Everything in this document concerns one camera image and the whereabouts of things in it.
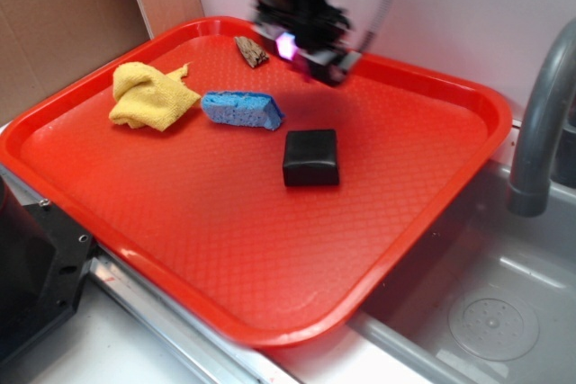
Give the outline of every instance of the cable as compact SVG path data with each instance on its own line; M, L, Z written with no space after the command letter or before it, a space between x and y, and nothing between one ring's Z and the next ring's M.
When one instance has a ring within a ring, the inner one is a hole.
M362 40L362 43L360 44L360 47L357 50L359 53L364 53L366 49L370 46L370 44L373 42L374 37L376 36L378 30L380 29L380 26L382 26L384 18L386 17L388 11L390 10L391 3L392 0L382 0L382 3L380 4L380 9L378 10L377 15L374 17L372 25L366 32L366 35L364 36L364 39Z

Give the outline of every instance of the drain cover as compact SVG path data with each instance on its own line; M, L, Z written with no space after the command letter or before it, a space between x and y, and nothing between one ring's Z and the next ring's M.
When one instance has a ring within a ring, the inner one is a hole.
M467 352L486 360L517 359L538 339L534 310L495 288L466 292L450 308L448 323Z

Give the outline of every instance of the tray rim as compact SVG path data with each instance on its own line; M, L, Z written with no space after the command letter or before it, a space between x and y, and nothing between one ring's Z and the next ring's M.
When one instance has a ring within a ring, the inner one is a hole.
M41 174L36 173L20 160L18 149L35 130L109 87L112 84L113 70L120 64L129 61L146 63L186 40L209 35L242 35L253 39L258 38L251 27L251 23L238 18L209 17L176 26L174 29L164 32L155 39L98 68L88 76L81 78L19 115L0 135L0 163L40 194L57 203L81 225L93 231L96 238L110 238L112 236L125 244L133 244L132 240L108 227L100 219L97 221L91 219L89 209L84 208L82 203L68 198L65 193L52 186ZM504 98L484 85L372 54L365 54L352 74L387 85L394 85L394 80L399 80L398 76L413 76L414 80L410 80L411 88L407 89L406 85L403 85L402 88L432 98L435 97L435 94L442 93L443 101L454 103L478 114L487 126L488 137L476 153L454 173L446 186L417 215L409 227L391 243L386 250L385 257L381 255L377 262L367 270L360 282L328 314L308 325L285 329L284 331L254 328L244 324L238 317L230 314L210 298L203 296L194 287L184 283L148 258L142 255L131 255L128 265L158 287L163 289L167 285L169 287L168 294L176 301L198 314L228 337L243 344L255 347L297 344L325 333L347 320L370 293L374 285L385 277L392 264L397 263L411 249L431 221L447 207L457 193L482 168L508 135L512 126L511 111ZM420 82L423 82L424 79L427 81L427 89L420 88L422 87ZM91 85L93 91L81 92L81 89L86 85ZM457 97L452 98L450 96L447 100L446 91L455 87L459 90ZM466 95L475 95L476 97L466 98ZM50 117L42 116L48 109L51 113ZM125 262L128 261L126 256L120 255L120 258Z

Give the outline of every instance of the led light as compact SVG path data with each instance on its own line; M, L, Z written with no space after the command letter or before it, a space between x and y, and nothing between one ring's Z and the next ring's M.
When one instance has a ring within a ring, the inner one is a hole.
M288 32L284 32L276 39L276 47L278 48L278 54L281 58L285 60L292 60L298 51L296 47L294 35Z

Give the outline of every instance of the sink basin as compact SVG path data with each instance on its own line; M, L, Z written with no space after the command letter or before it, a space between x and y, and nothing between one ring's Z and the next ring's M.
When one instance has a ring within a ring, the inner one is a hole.
M576 377L576 195L554 186L544 215L520 218L508 174L488 163L352 320L432 382Z

